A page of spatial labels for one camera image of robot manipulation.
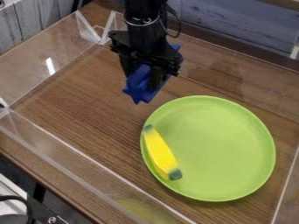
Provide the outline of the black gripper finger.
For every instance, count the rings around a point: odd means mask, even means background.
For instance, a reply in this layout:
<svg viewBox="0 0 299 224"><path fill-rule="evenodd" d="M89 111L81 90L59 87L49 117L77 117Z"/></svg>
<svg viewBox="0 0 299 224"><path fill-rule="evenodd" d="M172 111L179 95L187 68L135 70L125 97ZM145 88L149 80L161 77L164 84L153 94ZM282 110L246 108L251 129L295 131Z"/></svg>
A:
<svg viewBox="0 0 299 224"><path fill-rule="evenodd" d="M125 77L136 70L136 60L125 54L119 55L120 65L125 74Z"/></svg>
<svg viewBox="0 0 299 224"><path fill-rule="evenodd" d="M151 70L151 76L149 76L149 90L155 91L165 81L167 77L167 71L159 67L153 66Z"/></svg>

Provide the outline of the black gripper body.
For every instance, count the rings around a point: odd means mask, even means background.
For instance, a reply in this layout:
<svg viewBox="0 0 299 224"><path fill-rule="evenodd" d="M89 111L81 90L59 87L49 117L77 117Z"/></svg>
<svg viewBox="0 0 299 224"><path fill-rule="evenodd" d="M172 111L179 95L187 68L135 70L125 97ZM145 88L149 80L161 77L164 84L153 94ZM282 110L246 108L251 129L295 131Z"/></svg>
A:
<svg viewBox="0 0 299 224"><path fill-rule="evenodd" d="M167 34L159 22L148 26L127 27L125 31L111 31L111 50L120 54L129 55L136 62L148 61L169 45Z"/></svg>

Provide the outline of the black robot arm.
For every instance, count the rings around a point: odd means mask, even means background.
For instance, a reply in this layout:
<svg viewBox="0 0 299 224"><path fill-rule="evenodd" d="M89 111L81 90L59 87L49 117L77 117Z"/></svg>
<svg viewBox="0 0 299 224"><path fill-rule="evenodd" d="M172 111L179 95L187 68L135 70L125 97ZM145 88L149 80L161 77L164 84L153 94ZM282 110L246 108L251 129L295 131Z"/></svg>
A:
<svg viewBox="0 0 299 224"><path fill-rule="evenodd" d="M128 77L141 64L149 66L148 89L156 90L165 76L179 75L183 56L173 49L167 37L177 38L181 28L175 35L167 31L167 14L177 13L168 5L168 0L125 0L124 20L125 31L111 31L111 50L119 55L120 65Z"/></svg>

